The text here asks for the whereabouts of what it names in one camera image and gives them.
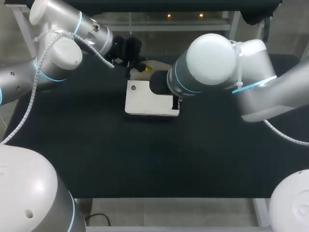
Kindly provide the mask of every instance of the white cable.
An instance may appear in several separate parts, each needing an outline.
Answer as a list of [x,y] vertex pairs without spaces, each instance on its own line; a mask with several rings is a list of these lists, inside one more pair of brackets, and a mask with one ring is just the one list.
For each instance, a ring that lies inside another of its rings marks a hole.
[[38,42],[38,41],[40,41],[40,39],[41,39],[44,35],[46,35],[47,33],[48,33],[48,30],[43,31],[38,37],[35,37],[34,40],[33,40],[32,42]]
[[109,63],[106,59],[104,59],[104,57],[89,43],[87,42],[86,40],[84,40],[82,37],[76,35],[76,34],[73,34],[73,33],[70,33],[75,39],[79,40],[80,42],[82,42],[83,44],[85,44],[91,51],[93,51],[97,57],[104,63],[106,64],[108,67],[110,68],[114,68],[115,66],[113,66],[111,63]]
[[235,47],[237,54],[238,54],[238,63],[237,63],[237,82],[230,87],[237,86],[237,89],[241,89],[243,87],[243,81],[242,81],[242,66],[241,66],[241,57],[243,56],[240,43],[237,43],[236,41],[230,40],[231,44]]
[[296,139],[293,139],[289,136],[287,136],[286,134],[283,134],[281,131],[279,131],[278,129],[276,129],[273,125],[270,124],[270,122],[268,122],[267,120],[264,120],[265,124],[272,130],[274,131],[277,135],[279,135],[280,137],[290,141],[291,143],[294,143],[294,144],[298,144],[298,145],[303,145],[303,146],[309,146],[309,143],[307,142],[303,142],[303,141],[300,141],[300,140],[296,140]]
[[24,117],[22,118],[22,120],[20,121],[20,123],[18,124],[18,126],[15,128],[14,131],[12,131],[11,134],[8,135],[8,137],[3,140],[1,142],[1,144],[7,144],[15,135],[16,133],[20,130],[20,128],[24,125],[25,121],[27,120],[30,111],[32,109],[33,106],[33,102],[34,102],[34,98],[35,98],[35,94],[37,91],[37,83],[38,83],[38,79],[41,73],[41,68],[42,68],[42,63],[47,55],[47,52],[50,50],[50,48],[59,40],[61,39],[65,34],[64,33],[59,33],[58,35],[55,36],[55,38],[49,43],[48,47],[45,49],[45,51],[42,54],[42,57],[40,59],[40,62],[38,63],[38,68],[37,71],[35,72],[35,76],[34,76],[34,81],[33,81],[33,87],[32,87],[32,93],[31,93],[31,97],[30,97],[30,102],[28,105],[28,108],[24,114]]
[[[67,32],[67,31],[56,31],[57,35],[54,37],[54,39],[49,43],[48,47],[45,49],[45,51],[43,52],[40,62],[37,64],[37,71],[35,72],[35,76],[34,76],[34,80],[33,80],[33,87],[32,87],[32,92],[31,92],[31,97],[30,97],[30,101],[29,101],[29,105],[28,108],[24,114],[24,117],[22,118],[22,120],[20,121],[20,123],[18,124],[18,126],[15,128],[14,131],[12,131],[11,134],[9,134],[5,140],[3,140],[1,142],[2,145],[7,144],[15,135],[16,133],[22,128],[22,126],[24,125],[25,121],[27,120],[27,118],[29,117],[29,114],[31,112],[32,106],[33,106],[33,102],[34,102],[34,98],[35,98],[35,94],[37,91],[37,83],[38,83],[38,79],[39,76],[41,74],[41,68],[42,68],[42,64],[43,61],[48,53],[48,51],[51,49],[51,47],[62,37],[66,36],[67,34],[72,35],[75,39],[81,41],[82,43],[84,43],[90,50],[92,50],[97,56],[98,58],[104,63],[106,64],[108,67],[110,68],[114,68],[114,66],[109,63],[90,43],[88,43],[86,40],[84,40],[83,38],[81,38],[80,36],[73,34],[71,32]],[[42,35],[46,34],[46,32],[43,32],[38,39],[40,39],[42,37]]]

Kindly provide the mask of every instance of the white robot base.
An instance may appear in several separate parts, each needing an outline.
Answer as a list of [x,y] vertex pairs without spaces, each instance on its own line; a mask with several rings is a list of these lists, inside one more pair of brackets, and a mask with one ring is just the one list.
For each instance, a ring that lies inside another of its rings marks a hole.
[[309,170],[297,172],[277,186],[269,214],[274,232],[309,231]]
[[39,153],[0,145],[0,231],[86,232],[70,192]]

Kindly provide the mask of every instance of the black tablecloth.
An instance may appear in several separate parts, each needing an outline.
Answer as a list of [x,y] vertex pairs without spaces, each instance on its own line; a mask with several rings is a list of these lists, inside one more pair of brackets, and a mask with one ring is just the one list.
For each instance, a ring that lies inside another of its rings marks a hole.
[[[272,13],[282,0],[64,0],[87,15],[102,12],[202,12],[241,11],[253,25]],[[27,4],[34,0],[5,0],[5,4]]]
[[[172,63],[176,56],[156,57]],[[277,75],[298,63],[272,55]],[[184,99],[177,118],[128,116],[125,71],[85,57],[59,88],[37,94],[10,145],[44,155],[75,198],[267,198],[288,175],[309,168],[309,148],[241,120],[230,92]],[[18,102],[7,133],[28,98]],[[309,141],[309,108],[271,120]]]

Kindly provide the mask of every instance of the gray floor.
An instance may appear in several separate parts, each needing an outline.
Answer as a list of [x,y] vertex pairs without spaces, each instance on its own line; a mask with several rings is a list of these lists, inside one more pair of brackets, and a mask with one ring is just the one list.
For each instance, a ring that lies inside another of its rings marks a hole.
[[[0,66],[30,58],[26,44],[10,9],[0,0]],[[302,53],[309,40],[309,1],[285,0],[275,12],[267,47],[270,53]],[[111,15],[121,20],[119,14]],[[257,26],[241,19],[237,41],[255,38]],[[200,35],[194,33],[134,33],[143,42],[143,53],[178,54]],[[172,38],[179,38],[175,43]],[[15,108],[15,102],[0,107],[0,137]],[[113,226],[256,226],[253,204],[249,199],[94,199],[91,213],[107,214]],[[106,225],[100,216],[93,226]]]

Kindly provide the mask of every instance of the white robotic arm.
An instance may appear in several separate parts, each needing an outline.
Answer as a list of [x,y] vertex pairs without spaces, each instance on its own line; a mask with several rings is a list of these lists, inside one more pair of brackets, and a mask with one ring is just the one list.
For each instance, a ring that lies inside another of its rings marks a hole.
[[[30,21],[42,28],[38,57],[0,70],[0,104],[31,92],[38,68],[38,90],[59,85],[65,74],[82,62],[80,40],[76,43],[74,38],[86,41],[87,46],[100,55],[109,53],[116,44],[108,28],[60,0],[36,0]],[[60,34],[62,37],[51,46],[44,62],[40,62],[50,42]],[[122,53],[117,48],[113,51],[117,55]],[[309,102],[306,97],[309,88],[305,79],[307,70],[308,62],[304,62],[277,78],[262,41],[236,43],[220,35],[207,34],[197,38],[179,57],[164,83],[178,97],[209,89],[229,89],[239,101],[243,119],[258,121]],[[306,175],[296,180],[303,186],[303,192],[308,191],[308,178]],[[293,226],[284,229],[281,218],[276,218],[278,204],[287,201],[287,198],[278,200],[278,191],[282,192],[280,188],[275,191],[271,204],[274,230],[296,231]],[[309,205],[308,194],[303,194],[300,199],[305,202],[304,206]],[[287,205],[286,209],[292,210],[289,218],[294,219],[298,232],[308,231],[307,221],[299,216],[299,213],[309,212],[308,208],[294,205]],[[71,194],[52,165],[34,151],[0,145],[0,206],[0,231],[86,232],[85,221]]]

